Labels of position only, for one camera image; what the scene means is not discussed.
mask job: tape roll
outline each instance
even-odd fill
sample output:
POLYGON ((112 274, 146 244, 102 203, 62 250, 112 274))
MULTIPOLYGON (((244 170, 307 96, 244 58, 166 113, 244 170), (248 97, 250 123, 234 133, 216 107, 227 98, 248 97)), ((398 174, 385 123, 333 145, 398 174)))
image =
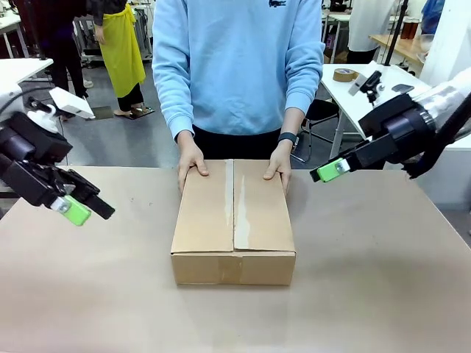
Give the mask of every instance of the tape roll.
POLYGON ((358 72, 349 68, 337 68, 333 72, 333 80, 337 82, 352 82, 358 77, 358 72))

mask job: sweatshirt sleeve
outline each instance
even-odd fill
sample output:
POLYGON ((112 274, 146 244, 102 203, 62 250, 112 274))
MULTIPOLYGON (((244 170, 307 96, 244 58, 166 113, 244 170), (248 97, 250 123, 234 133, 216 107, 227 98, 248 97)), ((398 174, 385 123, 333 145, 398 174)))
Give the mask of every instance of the sweatshirt sleeve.
POLYGON ((163 117, 175 139, 183 130, 194 133, 185 0, 156 1, 153 33, 154 83, 163 117))
POLYGON ((300 0, 286 53, 286 109, 294 107, 306 114, 314 100, 324 62, 321 32, 321 1, 300 0))

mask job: hand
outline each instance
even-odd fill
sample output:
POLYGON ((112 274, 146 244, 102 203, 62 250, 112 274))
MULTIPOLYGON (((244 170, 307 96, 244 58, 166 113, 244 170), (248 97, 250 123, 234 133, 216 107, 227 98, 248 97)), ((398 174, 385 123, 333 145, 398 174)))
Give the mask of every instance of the hand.
POLYGON ((95 38, 100 44, 105 44, 105 33, 103 32, 103 26, 95 25, 95 38))
POLYGON ((278 147, 273 151, 268 169, 266 169, 263 175, 265 180, 271 180, 276 172, 280 173, 285 196, 288 194, 289 180, 291 178, 291 161, 289 158, 292 149, 293 143, 290 140, 280 141, 278 147))
POLYGON ((180 162, 178 163, 178 185, 180 192, 183 193, 185 187, 186 174, 191 167, 196 166, 198 172, 203 177, 209 175, 208 168, 206 168, 205 157, 201 149, 193 141, 193 135, 188 130, 182 131, 177 136, 178 146, 180 147, 180 162))

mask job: black watch strap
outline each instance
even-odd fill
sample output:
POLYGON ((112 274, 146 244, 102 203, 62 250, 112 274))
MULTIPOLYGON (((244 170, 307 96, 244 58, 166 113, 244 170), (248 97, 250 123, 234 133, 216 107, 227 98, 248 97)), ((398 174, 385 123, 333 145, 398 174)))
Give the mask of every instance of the black watch strap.
POLYGON ((290 132, 284 132, 278 138, 278 142, 282 140, 290 140, 293 143, 293 146, 296 146, 297 136, 295 134, 291 134, 290 132))

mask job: chair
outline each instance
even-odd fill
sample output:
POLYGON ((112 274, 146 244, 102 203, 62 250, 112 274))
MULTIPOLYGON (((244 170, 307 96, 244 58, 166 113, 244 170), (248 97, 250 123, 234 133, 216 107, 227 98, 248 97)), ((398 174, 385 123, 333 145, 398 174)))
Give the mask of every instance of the chair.
POLYGON ((320 123, 324 123, 330 119, 334 119, 334 118, 340 119, 339 110, 340 109, 337 104, 330 103, 329 101, 322 101, 320 99, 314 99, 311 106, 309 107, 308 112, 306 113, 306 117, 301 126, 301 130, 302 130, 301 133, 309 134, 309 155, 304 160, 301 157, 295 156, 293 153, 291 153, 291 156, 295 160, 299 160, 302 163, 309 162, 309 160, 311 159, 311 154, 312 154, 312 137, 313 136, 325 142, 333 143, 332 140, 329 140, 328 138, 324 138, 323 136, 320 136, 312 132, 312 128, 313 126, 316 126, 320 123))

